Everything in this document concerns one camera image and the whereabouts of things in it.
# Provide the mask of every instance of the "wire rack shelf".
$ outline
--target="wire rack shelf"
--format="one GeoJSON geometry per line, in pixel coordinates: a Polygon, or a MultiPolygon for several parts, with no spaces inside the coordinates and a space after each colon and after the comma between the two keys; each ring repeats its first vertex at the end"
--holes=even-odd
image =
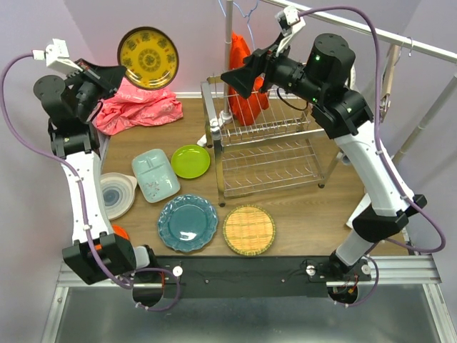
{"type": "MultiPolygon", "coordinates": [[[[257,192],[304,184],[324,186],[336,159],[326,171],[321,168],[311,141],[324,136],[325,132],[312,119],[311,105],[282,95],[300,111],[293,109],[271,89],[268,107],[261,110],[252,125],[242,126],[237,119],[221,125],[218,114],[224,110],[224,102],[231,109],[230,103],[240,104],[241,97],[238,94],[224,96],[224,86],[217,76],[202,82],[201,93],[206,139],[208,146],[214,147],[221,206],[226,199],[257,192]]],[[[260,105],[259,94],[253,92],[253,96],[260,105]]]]}

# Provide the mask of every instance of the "green plate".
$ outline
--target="green plate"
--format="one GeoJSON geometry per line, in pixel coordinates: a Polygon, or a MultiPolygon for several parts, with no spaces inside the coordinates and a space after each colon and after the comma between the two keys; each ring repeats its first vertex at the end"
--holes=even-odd
{"type": "Polygon", "coordinates": [[[174,172],[183,179],[195,179],[205,174],[211,159],[208,152],[198,145],[185,145],[171,157],[174,172]]]}

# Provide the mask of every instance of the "pink cloth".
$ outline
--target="pink cloth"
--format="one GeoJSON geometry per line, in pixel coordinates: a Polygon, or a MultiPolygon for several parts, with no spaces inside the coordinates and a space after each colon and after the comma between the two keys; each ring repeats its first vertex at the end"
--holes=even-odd
{"type": "Polygon", "coordinates": [[[164,125],[182,117],[182,104],[172,91],[147,91],[123,79],[116,95],[104,101],[95,127],[112,136],[136,125],[164,125]]]}

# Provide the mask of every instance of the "wooden surface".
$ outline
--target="wooden surface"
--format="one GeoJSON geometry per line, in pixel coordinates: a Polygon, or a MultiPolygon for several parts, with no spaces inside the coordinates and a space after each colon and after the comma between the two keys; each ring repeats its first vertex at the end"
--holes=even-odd
{"type": "MultiPolygon", "coordinates": [[[[119,172],[133,175],[132,159],[151,149],[163,149],[171,155],[186,144],[195,144],[204,133],[204,115],[201,99],[182,99],[184,118],[165,126],[134,127],[111,138],[103,173],[119,172]]],[[[316,153],[325,167],[335,154],[335,144],[327,138],[312,140],[316,153]]],[[[179,179],[179,194],[196,194],[208,199],[219,216],[218,231],[212,241],[201,251],[202,255],[234,255],[224,241],[222,224],[226,215],[235,207],[255,204],[266,209],[276,224],[276,237],[268,255],[321,255],[330,254],[346,238],[345,226],[349,215],[363,196],[363,185],[351,166],[339,164],[324,189],[317,186],[299,187],[292,190],[255,194],[249,197],[229,199],[226,206],[218,206],[216,172],[212,150],[210,169],[194,180],[179,179]]],[[[130,235],[134,246],[148,244],[157,255],[180,254],[167,248],[157,232],[157,219],[165,203],[148,203],[137,187],[134,205],[124,216],[113,221],[130,235]]],[[[401,255],[406,250],[385,243],[373,254],[401,255]]]]}

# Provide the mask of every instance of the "gray floor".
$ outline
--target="gray floor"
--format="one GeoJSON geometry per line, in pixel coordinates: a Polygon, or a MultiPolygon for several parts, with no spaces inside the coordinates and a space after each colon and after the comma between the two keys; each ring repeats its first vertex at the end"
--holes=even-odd
{"type": "Polygon", "coordinates": [[[129,291],[75,288],[57,342],[439,342],[423,288],[380,286],[365,304],[329,299],[183,299],[170,312],[135,309],[129,291]]]}

